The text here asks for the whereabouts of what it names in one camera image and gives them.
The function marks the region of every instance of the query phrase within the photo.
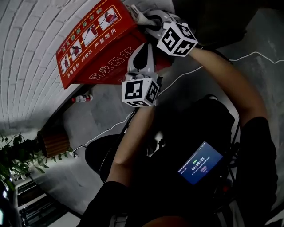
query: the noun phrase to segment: digital display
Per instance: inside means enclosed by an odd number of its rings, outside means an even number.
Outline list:
[[[197,151],[178,170],[188,182],[195,185],[223,156],[205,141]]]

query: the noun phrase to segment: forearm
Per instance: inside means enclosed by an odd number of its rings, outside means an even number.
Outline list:
[[[258,91],[229,62],[219,55],[194,48],[190,53],[216,80],[236,107],[241,125],[250,118],[267,118],[266,109]]]
[[[107,181],[117,181],[126,186],[132,175],[135,158],[145,141],[154,118],[155,107],[141,107],[133,117],[114,157]]]

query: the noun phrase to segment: floor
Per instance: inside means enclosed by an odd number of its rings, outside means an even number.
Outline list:
[[[229,59],[258,51],[273,61],[284,59],[284,15],[273,10],[259,10],[248,25],[248,33],[238,43],[221,48]],[[247,75],[247,78],[258,88],[269,112],[269,123],[272,139],[277,150],[276,166],[278,171],[277,202],[284,200],[284,63],[272,64],[265,58],[254,54],[234,65]],[[179,58],[170,69],[161,72],[165,89],[179,75],[198,68],[192,59]],[[97,85],[92,89],[94,100],[76,103],[63,115],[63,122],[69,135],[72,148],[85,144],[99,133],[114,124],[124,121],[132,108],[121,102],[121,87],[114,85]],[[191,102],[205,94],[214,94],[223,102],[236,122],[238,115],[232,103],[219,86],[203,70],[181,77],[160,96],[162,106],[172,106],[178,111],[189,106]],[[114,127],[105,135],[119,133],[124,124]],[[57,163],[49,162],[50,169],[45,174],[33,174],[40,186],[59,202],[82,214],[88,203],[94,198],[102,182],[84,159],[84,148],[78,150],[77,159],[63,157]]]

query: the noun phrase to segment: cable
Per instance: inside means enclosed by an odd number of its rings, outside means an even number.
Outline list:
[[[91,140],[89,140],[87,143],[85,143],[84,145],[81,145],[81,146],[77,147],[77,148],[76,148],[75,150],[73,150],[72,152],[75,152],[75,151],[78,150],[79,148],[86,146],[88,143],[90,143],[91,141],[95,140],[96,138],[98,138],[99,136],[103,135],[104,133],[106,133],[106,132],[108,132],[108,131],[111,131],[115,126],[120,125],[120,124],[126,122],[127,119],[128,119],[128,117],[129,117],[131,114],[132,114],[132,112],[126,117],[126,119],[125,119],[124,121],[115,124],[115,125],[112,126],[110,129],[108,129],[108,130],[106,130],[106,131],[100,133],[100,134],[97,135],[94,139],[91,139]]]
[[[238,59],[230,59],[230,61],[236,62],[236,61],[239,61],[239,60],[241,60],[241,59],[243,59],[243,58],[249,57],[250,55],[253,55],[253,54],[259,54],[259,55],[261,55],[262,57],[264,57],[265,59],[267,59],[268,61],[272,62],[273,64],[277,64],[277,63],[279,63],[279,62],[284,62],[284,60],[278,60],[278,61],[274,62],[274,61],[272,61],[270,58],[264,56],[263,54],[261,54],[260,52],[257,52],[257,51],[255,51],[255,52],[253,52],[253,53],[250,53],[249,55],[245,55],[245,56],[243,56],[243,57],[240,57],[240,58],[238,58]],[[202,67],[203,67],[203,66],[200,66],[199,68],[197,68],[197,69],[195,69],[195,70],[193,70],[193,71],[191,71],[191,72],[181,74],[178,78],[176,78],[176,79],[174,80],[174,82],[172,82],[172,83],[171,83],[166,89],[164,89],[158,96],[160,96],[160,95],[163,94],[166,90],[168,90],[180,77],[182,77],[182,76],[184,76],[184,75],[188,75],[188,74],[194,73],[194,72],[196,72],[197,70],[201,69]],[[108,131],[111,131],[115,126],[120,125],[120,124],[126,122],[127,119],[128,119],[128,117],[129,117],[131,114],[132,114],[132,112],[126,117],[126,119],[125,119],[124,121],[119,122],[119,123],[115,124],[114,126],[112,126],[110,129],[108,129],[108,130],[106,130],[106,131],[100,133],[100,134],[97,135],[94,139],[91,139],[91,140],[89,140],[87,143],[85,143],[84,145],[81,145],[81,146],[77,147],[75,150],[73,150],[73,152],[75,152],[76,150],[78,150],[78,149],[81,148],[81,147],[86,146],[89,142],[95,140],[96,138],[98,138],[99,136],[103,135],[104,133],[106,133],[106,132],[108,132]]]
[[[180,77],[184,76],[184,75],[187,75],[187,74],[191,74],[191,73],[194,73],[195,71],[201,69],[203,66],[200,66],[199,68],[191,71],[191,72],[188,72],[188,73],[184,73],[184,74],[181,74],[178,78],[176,78],[174,80],[174,82],[172,82],[166,89],[164,89],[158,96],[160,96],[161,94],[163,94],[166,90],[168,90]]]
[[[284,60],[278,60],[277,62],[274,62],[274,61],[272,61],[270,58],[264,56],[262,53],[257,52],[257,51],[255,51],[255,52],[253,52],[253,53],[250,53],[249,55],[240,57],[239,59],[230,59],[230,61],[236,62],[236,61],[238,61],[238,60],[241,60],[241,59],[244,59],[244,58],[246,58],[246,57],[249,57],[250,55],[253,55],[253,54],[259,54],[259,55],[261,55],[262,57],[264,57],[265,59],[267,59],[268,61],[272,62],[273,64],[277,64],[277,63],[279,63],[279,62],[284,62]]]

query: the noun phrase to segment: white brick wall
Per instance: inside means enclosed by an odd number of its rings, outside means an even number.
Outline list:
[[[55,52],[99,0],[0,0],[0,133],[36,136],[78,87],[63,89]]]

